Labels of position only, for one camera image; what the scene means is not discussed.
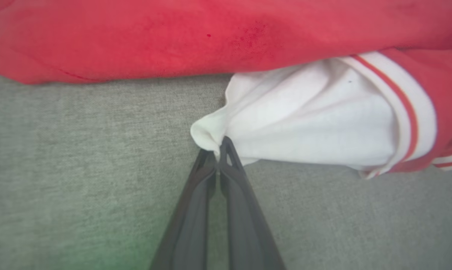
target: wrinkled white fabric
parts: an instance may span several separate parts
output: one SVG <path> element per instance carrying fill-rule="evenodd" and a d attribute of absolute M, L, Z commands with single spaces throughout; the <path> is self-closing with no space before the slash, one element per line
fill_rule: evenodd
<path fill-rule="evenodd" d="M 219 156 L 227 135 L 243 164 L 258 159 L 370 170 L 397 144 L 395 113 L 367 78 L 337 59 L 237 73 L 226 105 L 196 121 L 196 144 Z"/>

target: gray textile background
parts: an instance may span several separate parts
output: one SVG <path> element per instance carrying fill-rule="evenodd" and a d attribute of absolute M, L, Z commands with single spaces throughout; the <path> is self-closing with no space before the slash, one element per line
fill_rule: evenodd
<path fill-rule="evenodd" d="M 0 77 L 0 270 L 147 269 L 229 75 L 20 85 Z M 260 161 L 249 179 L 290 270 L 452 270 L 452 172 L 370 181 Z M 225 202 L 209 269 L 227 269 Z"/>

